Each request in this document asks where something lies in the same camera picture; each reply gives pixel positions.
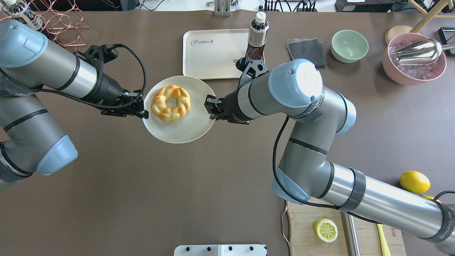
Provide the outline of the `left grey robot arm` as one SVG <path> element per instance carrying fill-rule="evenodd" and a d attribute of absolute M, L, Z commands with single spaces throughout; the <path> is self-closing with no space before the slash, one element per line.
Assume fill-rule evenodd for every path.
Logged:
<path fill-rule="evenodd" d="M 103 72 L 123 44 L 70 53 L 44 34 L 16 21 L 1 22 L 1 190 L 33 173 L 49 176 L 78 152 L 37 92 L 59 94 L 100 109 L 103 115 L 147 119 L 144 88 L 130 92 Z"/>

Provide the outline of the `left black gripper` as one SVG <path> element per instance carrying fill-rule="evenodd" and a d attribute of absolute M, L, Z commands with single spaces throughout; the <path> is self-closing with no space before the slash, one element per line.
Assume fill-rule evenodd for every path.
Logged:
<path fill-rule="evenodd" d="M 137 94 L 139 98 L 134 101 L 135 95 L 120 95 L 113 105 L 115 108 L 102 109 L 101 114 L 116 117 L 137 116 L 138 118 L 148 119 L 149 112 L 144 109 L 143 92 L 135 90 L 133 94 Z"/>

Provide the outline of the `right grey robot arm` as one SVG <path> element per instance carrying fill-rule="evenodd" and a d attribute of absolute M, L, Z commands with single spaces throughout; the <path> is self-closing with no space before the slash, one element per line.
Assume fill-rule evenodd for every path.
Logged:
<path fill-rule="evenodd" d="M 207 95 L 214 120 L 248 124 L 279 112 L 295 120 L 279 164 L 273 162 L 273 190 L 285 200 L 310 205 L 311 197 L 371 223 L 395 227 L 454 255 L 454 205 L 439 203 L 365 176 L 326 159 L 336 134 L 356 119 L 354 104 L 323 86 L 322 76 L 306 59 L 269 70 L 262 60 L 242 57 L 236 90 L 226 97 Z"/>

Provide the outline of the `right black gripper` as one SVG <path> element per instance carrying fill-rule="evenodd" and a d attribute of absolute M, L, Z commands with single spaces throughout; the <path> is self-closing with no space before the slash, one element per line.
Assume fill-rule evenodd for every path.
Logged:
<path fill-rule="evenodd" d="M 235 95 L 217 99 L 213 95 L 207 95 L 204 103 L 211 120 L 225 120 L 235 124 L 249 124 L 249 117 L 241 111 Z"/>

